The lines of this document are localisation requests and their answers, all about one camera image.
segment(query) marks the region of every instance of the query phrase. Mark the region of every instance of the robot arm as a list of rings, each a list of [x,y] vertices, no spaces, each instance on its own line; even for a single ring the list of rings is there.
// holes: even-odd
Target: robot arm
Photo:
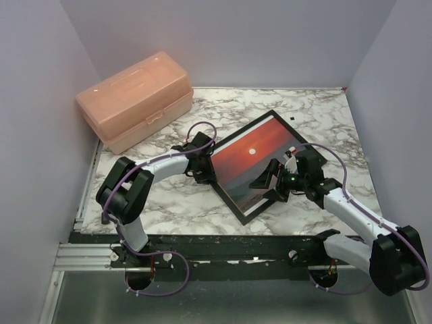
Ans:
[[[384,294],[391,296],[425,279],[425,270],[419,260],[398,236],[392,233],[397,232],[405,238],[425,260],[419,233],[414,228],[399,227],[385,220],[348,192],[344,192],[337,180],[325,178],[314,151],[300,151],[295,156],[290,152],[287,154],[290,158],[285,165],[273,159],[250,187],[269,188],[271,178],[276,176],[277,184],[266,193],[265,198],[286,202],[292,190],[303,192],[320,208],[349,225],[364,243],[342,234],[334,234],[323,242],[327,255],[333,259],[343,260],[369,274],[373,283]],[[365,212],[378,219],[380,223],[372,221]]]
[[[140,214],[153,184],[174,176],[186,174],[193,176],[197,183],[208,184],[216,180],[210,156],[213,153],[213,145],[198,150],[212,141],[207,135],[199,132],[191,143],[183,146],[173,146],[170,151],[150,160],[133,162],[127,157],[121,157],[109,172],[107,178],[96,195],[96,201],[105,206],[108,197],[121,179],[137,165],[145,165],[137,169],[126,182],[131,183],[130,188],[121,186],[109,203],[108,212],[115,221],[117,230],[136,252],[142,250],[149,241],[142,227]]]
[[[199,184],[216,181],[210,158],[213,153],[210,141],[213,140],[199,132],[192,142],[172,147],[163,156],[152,158],[148,165],[145,165],[146,161],[135,163],[126,157],[117,160],[97,192],[96,200],[104,208],[107,205],[106,209],[111,220],[114,220],[121,239],[133,251],[139,252],[148,246],[149,238],[139,216],[152,184],[182,173],[193,176]],[[125,182],[130,187],[122,185],[111,194],[126,176],[128,178]],[[277,177],[276,186],[264,198],[287,202],[291,191],[303,192],[320,208],[347,223],[364,240],[357,242],[337,231],[326,231],[329,233],[318,235],[322,242],[320,251],[323,246],[323,253],[329,257],[343,260],[368,273],[373,283],[388,296],[425,280],[427,268],[421,265],[419,258],[400,239],[402,237],[407,241],[423,261],[425,254],[418,232],[410,226],[398,227],[374,214],[349,195],[337,180],[325,178],[314,151],[300,151],[291,156],[285,165],[276,159],[271,160],[263,174],[250,187],[269,188],[273,176]],[[365,211],[380,223],[371,221]]]

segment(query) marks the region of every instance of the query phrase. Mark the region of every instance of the box lid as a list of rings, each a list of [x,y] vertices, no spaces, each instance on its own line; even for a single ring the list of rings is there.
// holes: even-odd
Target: box lid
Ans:
[[[76,96],[102,140],[163,114],[164,108],[192,91],[187,72],[159,52]]]

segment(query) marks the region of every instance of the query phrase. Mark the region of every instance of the sunset photo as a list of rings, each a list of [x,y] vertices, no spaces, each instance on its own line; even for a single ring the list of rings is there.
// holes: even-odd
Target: sunset photo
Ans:
[[[274,116],[276,113],[266,115],[259,123],[246,126],[240,134],[219,143],[211,157],[218,193],[225,195],[222,197],[225,202],[230,200],[230,208],[235,205],[235,214],[241,212],[244,217],[259,213],[258,207],[268,201],[263,195],[274,188],[276,177],[269,189],[250,189],[249,184],[264,172],[271,159],[285,163],[285,152],[304,142]]]

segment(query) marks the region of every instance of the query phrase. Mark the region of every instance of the red sky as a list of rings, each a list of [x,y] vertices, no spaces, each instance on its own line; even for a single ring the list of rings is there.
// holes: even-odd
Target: red sky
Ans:
[[[224,184],[233,180],[258,161],[285,145],[292,137],[277,119],[270,119],[211,157],[217,181]],[[250,149],[254,149],[255,154],[250,154]]]

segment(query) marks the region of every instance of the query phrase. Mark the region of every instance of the black bracket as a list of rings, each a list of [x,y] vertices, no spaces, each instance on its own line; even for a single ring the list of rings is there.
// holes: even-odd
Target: black bracket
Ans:
[[[399,227],[398,233],[411,243],[426,262],[419,233],[411,226]],[[373,241],[369,273],[373,283],[388,296],[425,278],[418,259],[394,234],[379,236]]]

